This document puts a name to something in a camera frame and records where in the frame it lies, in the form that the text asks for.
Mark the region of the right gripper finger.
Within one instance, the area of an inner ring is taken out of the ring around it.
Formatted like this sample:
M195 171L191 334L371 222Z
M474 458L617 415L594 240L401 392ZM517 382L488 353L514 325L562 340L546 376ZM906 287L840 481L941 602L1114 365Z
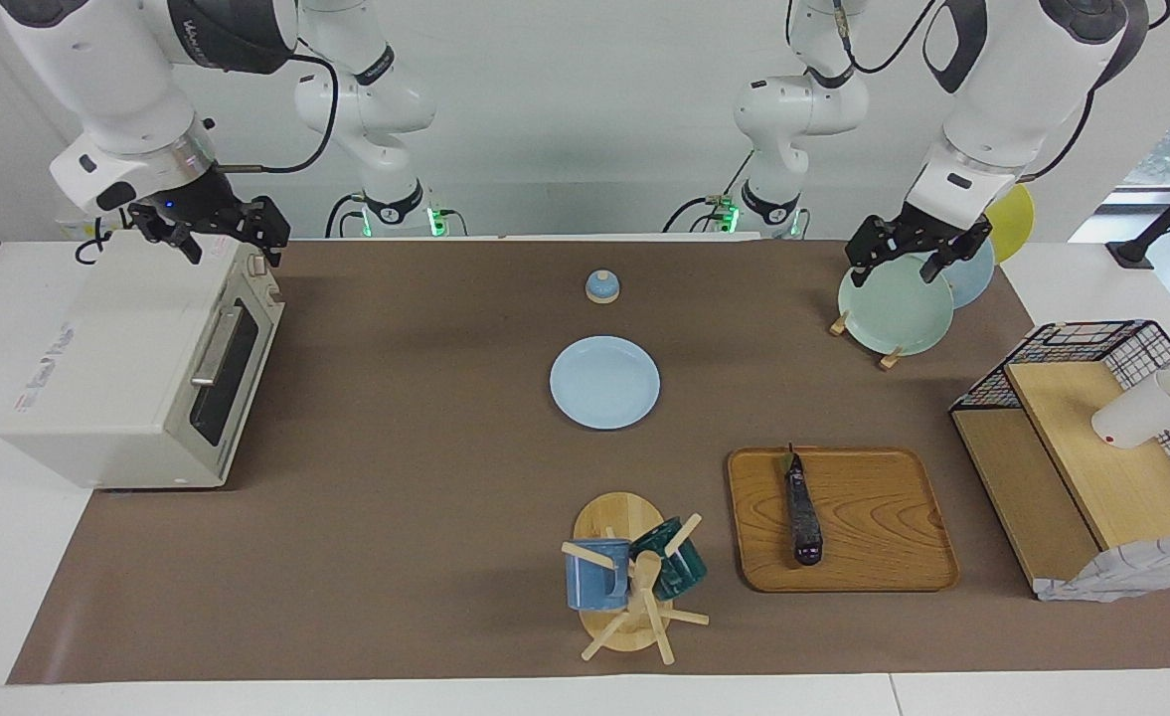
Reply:
M240 241L252 245L271 268L278 268L292 227L269 197L240 204Z
M168 223L153 207L130 207L135 230L152 245L167 245L183 254L191 266L198 266L204 256L202 248L191 237L185 223Z

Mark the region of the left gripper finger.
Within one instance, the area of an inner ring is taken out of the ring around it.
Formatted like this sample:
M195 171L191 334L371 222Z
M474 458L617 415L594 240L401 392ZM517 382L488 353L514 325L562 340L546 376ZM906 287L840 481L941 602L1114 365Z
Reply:
M922 281L934 282L948 267L958 262L969 262L980 250L987 236L992 232L992 223L978 221L972 223L970 230L957 233L952 239L944 239L938 242L929 259L922 264Z
M852 284L862 288L870 271L889 261L889 222L881 216L865 218L845 246L845 257L851 263Z

